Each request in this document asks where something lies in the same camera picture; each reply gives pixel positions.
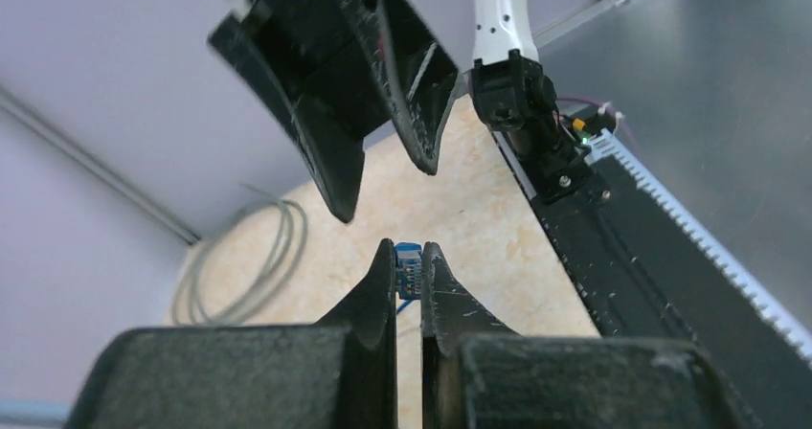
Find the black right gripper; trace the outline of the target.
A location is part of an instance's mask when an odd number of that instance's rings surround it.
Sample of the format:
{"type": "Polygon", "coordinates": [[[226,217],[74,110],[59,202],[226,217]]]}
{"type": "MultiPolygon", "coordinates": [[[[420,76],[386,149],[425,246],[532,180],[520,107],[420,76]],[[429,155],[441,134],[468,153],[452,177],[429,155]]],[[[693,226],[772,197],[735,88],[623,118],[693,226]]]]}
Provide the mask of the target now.
{"type": "Polygon", "coordinates": [[[459,70],[409,0],[240,0],[209,45],[293,142],[328,210],[355,215],[361,139],[391,122],[415,166],[439,167],[459,70]]]}

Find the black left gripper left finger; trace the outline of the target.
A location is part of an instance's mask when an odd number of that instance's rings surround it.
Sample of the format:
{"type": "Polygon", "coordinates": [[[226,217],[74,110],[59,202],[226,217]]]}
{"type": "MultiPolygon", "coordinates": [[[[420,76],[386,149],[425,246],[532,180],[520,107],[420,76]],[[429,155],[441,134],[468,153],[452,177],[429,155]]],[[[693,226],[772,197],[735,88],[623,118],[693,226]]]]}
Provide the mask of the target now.
{"type": "Polygon", "coordinates": [[[312,324],[128,330],[69,428],[394,428],[395,247],[312,324]]]}

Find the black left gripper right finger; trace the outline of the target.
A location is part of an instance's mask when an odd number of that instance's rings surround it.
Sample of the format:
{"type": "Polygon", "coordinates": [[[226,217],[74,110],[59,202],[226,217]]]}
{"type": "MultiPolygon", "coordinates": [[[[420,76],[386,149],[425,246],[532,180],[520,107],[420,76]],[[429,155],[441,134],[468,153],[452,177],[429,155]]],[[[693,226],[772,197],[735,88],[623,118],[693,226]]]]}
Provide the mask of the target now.
{"type": "Polygon", "coordinates": [[[523,336],[422,251],[426,428],[745,428],[708,357],[662,338],[523,336]]]}

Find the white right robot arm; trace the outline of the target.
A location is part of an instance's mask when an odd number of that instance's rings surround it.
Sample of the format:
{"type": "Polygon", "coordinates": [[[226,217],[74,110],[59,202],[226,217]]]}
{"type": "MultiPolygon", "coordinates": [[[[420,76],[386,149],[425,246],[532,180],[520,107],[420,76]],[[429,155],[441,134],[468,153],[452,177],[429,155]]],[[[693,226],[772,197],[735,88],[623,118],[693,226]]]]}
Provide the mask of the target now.
{"type": "Polygon", "coordinates": [[[438,171],[460,86],[479,120],[507,135],[535,194],[551,204],[590,176],[587,148],[560,120],[527,0],[474,0],[473,64],[462,72],[408,0],[225,0],[209,36],[301,153],[330,212],[355,214],[364,139],[392,123],[413,164],[438,171]]]}

